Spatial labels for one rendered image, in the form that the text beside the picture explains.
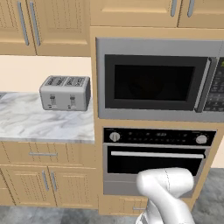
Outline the black microwave door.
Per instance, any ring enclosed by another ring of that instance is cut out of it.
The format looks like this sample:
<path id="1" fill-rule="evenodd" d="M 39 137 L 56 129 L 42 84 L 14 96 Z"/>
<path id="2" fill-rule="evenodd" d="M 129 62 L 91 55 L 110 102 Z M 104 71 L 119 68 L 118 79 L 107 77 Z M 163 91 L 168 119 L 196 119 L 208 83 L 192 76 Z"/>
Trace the black microwave door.
<path id="1" fill-rule="evenodd" d="M 107 54 L 105 106 L 192 111 L 209 58 Z"/>

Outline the silver microwave oven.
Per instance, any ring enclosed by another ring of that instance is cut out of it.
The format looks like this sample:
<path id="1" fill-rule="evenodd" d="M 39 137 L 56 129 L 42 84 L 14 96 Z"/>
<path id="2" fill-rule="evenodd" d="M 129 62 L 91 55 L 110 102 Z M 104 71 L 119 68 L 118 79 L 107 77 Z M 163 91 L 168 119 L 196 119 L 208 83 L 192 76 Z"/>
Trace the silver microwave oven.
<path id="1" fill-rule="evenodd" d="M 98 116 L 224 123 L 224 41 L 95 39 Z"/>

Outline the black oven door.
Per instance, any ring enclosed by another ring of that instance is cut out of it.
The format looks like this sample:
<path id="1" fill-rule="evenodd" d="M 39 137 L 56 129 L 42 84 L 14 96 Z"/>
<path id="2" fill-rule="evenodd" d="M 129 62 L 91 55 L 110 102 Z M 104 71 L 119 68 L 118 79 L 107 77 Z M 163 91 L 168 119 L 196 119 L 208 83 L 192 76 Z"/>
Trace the black oven door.
<path id="1" fill-rule="evenodd" d="M 205 155 L 205 158 L 124 157 L 111 156 L 111 151 L 202 154 Z M 183 197 L 191 198 L 207 161 L 209 151 L 208 146 L 105 143 L 102 152 L 103 194 L 140 196 L 136 183 L 139 172 L 161 168 L 185 168 L 193 175 L 194 186 Z"/>

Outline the beige base cupboard door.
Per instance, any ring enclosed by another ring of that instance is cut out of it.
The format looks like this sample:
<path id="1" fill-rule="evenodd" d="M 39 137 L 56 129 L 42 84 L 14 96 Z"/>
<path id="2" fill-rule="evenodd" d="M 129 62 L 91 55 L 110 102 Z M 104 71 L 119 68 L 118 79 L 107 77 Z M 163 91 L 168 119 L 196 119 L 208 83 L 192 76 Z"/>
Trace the beige base cupboard door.
<path id="1" fill-rule="evenodd" d="M 0 206 L 15 206 L 15 200 L 7 184 L 2 170 L 0 169 Z"/>
<path id="2" fill-rule="evenodd" d="M 54 191 L 54 195 L 59 207 L 87 209 L 98 207 L 95 168 L 50 166 L 49 172 L 50 175 L 54 172 L 57 184 L 57 192 Z"/>
<path id="3" fill-rule="evenodd" d="M 1 170 L 17 206 L 57 206 L 46 166 L 2 165 Z M 46 190 L 42 171 L 45 171 L 49 191 Z"/>

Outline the silver four-slot toaster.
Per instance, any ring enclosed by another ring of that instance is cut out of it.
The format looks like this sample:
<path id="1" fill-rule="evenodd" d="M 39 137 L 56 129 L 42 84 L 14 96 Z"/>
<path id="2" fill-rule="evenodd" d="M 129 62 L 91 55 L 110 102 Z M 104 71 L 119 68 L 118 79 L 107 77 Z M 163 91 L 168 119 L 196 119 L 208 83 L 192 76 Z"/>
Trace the silver four-slot toaster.
<path id="1" fill-rule="evenodd" d="M 45 110 L 87 111 L 91 97 L 87 76 L 50 75 L 39 88 Z"/>

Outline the black and silver oven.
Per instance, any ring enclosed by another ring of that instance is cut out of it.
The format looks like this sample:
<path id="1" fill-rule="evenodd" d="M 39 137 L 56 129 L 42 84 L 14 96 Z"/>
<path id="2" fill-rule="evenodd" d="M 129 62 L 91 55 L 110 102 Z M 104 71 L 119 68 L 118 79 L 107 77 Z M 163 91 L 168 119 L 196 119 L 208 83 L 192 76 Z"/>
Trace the black and silver oven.
<path id="1" fill-rule="evenodd" d="M 103 129 L 103 193 L 137 196 L 137 174 L 160 168 L 186 168 L 198 181 L 216 131 L 190 129 Z"/>

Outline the beige drawer front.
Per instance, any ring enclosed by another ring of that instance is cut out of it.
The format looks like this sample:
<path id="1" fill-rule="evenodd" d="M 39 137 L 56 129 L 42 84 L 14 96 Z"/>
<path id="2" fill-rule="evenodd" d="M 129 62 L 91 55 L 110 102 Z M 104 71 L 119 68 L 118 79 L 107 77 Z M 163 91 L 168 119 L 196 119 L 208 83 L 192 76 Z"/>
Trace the beige drawer front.
<path id="1" fill-rule="evenodd" d="M 95 167 L 91 143 L 35 143 L 0 141 L 0 165 L 74 165 Z"/>
<path id="2" fill-rule="evenodd" d="M 138 216 L 144 210 L 133 210 L 132 207 L 146 208 L 145 197 L 103 195 L 99 197 L 99 214 Z"/>

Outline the beige wall cupboard door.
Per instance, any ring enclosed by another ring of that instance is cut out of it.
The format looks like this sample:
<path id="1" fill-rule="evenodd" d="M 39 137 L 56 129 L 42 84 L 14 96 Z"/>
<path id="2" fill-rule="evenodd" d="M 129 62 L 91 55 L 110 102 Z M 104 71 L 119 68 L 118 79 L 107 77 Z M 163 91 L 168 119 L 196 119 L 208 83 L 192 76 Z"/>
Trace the beige wall cupboard door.
<path id="1" fill-rule="evenodd" d="M 25 39 L 18 14 L 18 1 L 22 4 L 29 45 Z M 0 0 L 0 55 L 35 55 L 31 17 L 26 0 Z"/>
<path id="2" fill-rule="evenodd" d="M 195 0 L 191 17 L 188 6 L 189 0 L 182 0 L 178 27 L 224 29 L 224 0 Z"/>
<path id="3" fill-rule="evenodd" d="M 90 0 L 91 25 L 176 27 L 181 2 L 172 17 L 172 0 Z"/>
<path id="4" fill-rule="evenodd" d="M 90 56 L 90 0 L 26 0 L 37 55 Z M 40 46 L 34 35 L 30 2 L 34 2 Z"/>

